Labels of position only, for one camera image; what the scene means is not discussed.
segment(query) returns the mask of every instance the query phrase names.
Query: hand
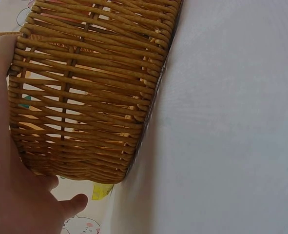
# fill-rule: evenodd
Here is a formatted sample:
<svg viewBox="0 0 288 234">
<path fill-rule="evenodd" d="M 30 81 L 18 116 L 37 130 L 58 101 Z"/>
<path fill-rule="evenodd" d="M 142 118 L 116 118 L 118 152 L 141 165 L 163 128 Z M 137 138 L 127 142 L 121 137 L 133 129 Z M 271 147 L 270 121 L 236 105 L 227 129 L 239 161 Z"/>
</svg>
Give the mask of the hand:
<svg viewBox="0 0 288 234">
<path fill-rule="evenodd" d="M 85 195 L 58 202 L 50 191 L 56 176 L 35 176 L 21 163 L 9 134 L 6 72 L 15 36 L 0 38 L 0 234 L 60 234 L 64 220 L 82 211 Z"/>
</svg>

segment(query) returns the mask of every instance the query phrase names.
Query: cartoon drawing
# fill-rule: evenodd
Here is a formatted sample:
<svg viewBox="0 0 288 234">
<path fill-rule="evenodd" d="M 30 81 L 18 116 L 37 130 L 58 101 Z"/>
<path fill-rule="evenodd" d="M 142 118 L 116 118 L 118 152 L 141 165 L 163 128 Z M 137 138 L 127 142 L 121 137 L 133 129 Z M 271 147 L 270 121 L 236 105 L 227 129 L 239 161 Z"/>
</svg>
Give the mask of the cartoon drawing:
<svg viewBox="0 0 288 234">
<path fill-rule="evenodd" d="M 36 0 L 22 0 L 22 1 L 28 1 L 28 8 L 23 9 L 22 11 L 19 12 L 18 16 L 17 16 L 17 24 L 19 26 L 23 26 L 25 19 L 27 17 L 27 15 L 31 12 L 31 7 L 33 2 L 35 2 Z"/>
<path fill-rule="evenodd" d="M 65 221 L 63 229 L 69 234 L 99 234 L 100 225 L 90 218 L 76 215 Z"/>
</svg>

